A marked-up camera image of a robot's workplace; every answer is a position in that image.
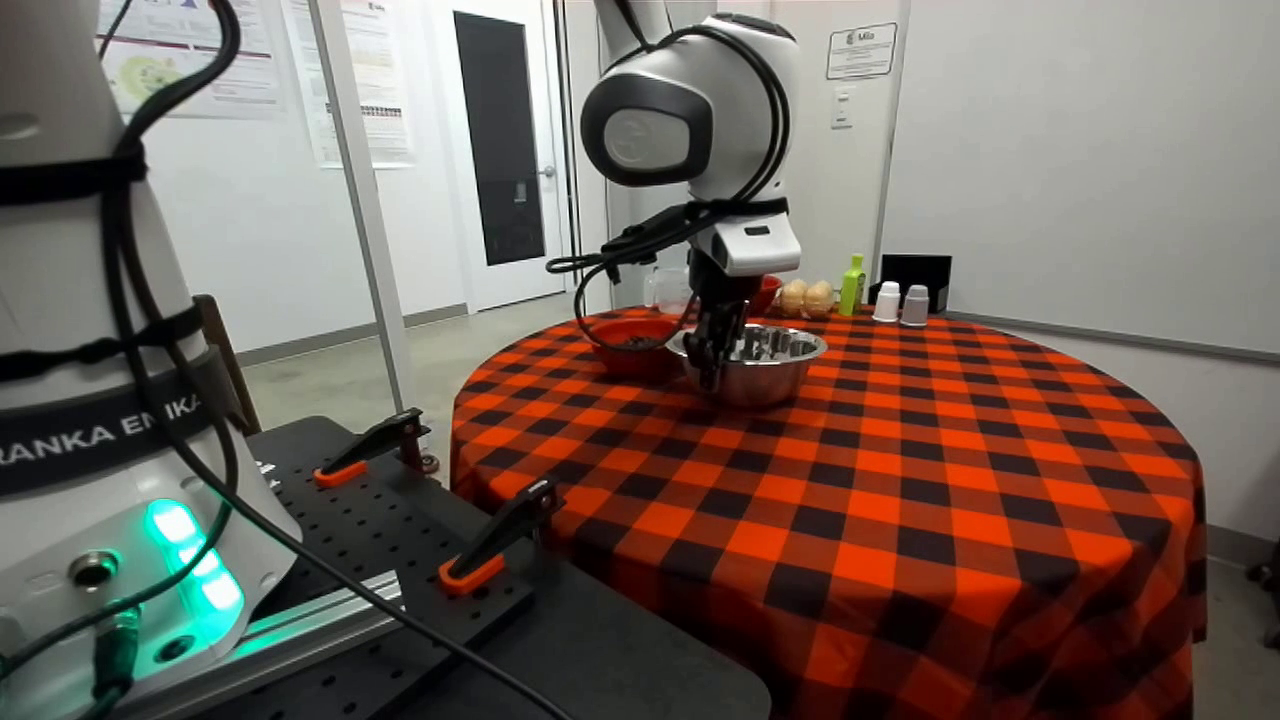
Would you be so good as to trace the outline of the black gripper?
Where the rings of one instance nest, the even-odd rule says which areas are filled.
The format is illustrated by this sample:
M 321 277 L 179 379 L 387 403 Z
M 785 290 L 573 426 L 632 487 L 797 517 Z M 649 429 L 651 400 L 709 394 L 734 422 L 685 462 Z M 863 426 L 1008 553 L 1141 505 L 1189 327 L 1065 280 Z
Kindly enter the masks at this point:
M 760 295 L 760 277 L 730 277 L 714 257 L 691 257 L 697 327 L 685 337 L 688 365 L 705 390 L 730 386 L 734 365 L 743 357 L 752 325 L 743 321 Z

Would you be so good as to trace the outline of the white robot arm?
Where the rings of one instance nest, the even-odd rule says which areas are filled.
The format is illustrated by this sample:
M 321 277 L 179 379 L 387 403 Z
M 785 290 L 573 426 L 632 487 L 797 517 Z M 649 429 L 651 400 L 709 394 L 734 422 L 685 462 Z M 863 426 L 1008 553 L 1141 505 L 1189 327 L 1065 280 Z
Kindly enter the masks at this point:
M 103 720 L 225 676 L 289 573 L 323 573 L 229 422 L 163 264 L 143 134 L 241 58 L 112 100 L 91 0 L 3 0 L 3 720 Z

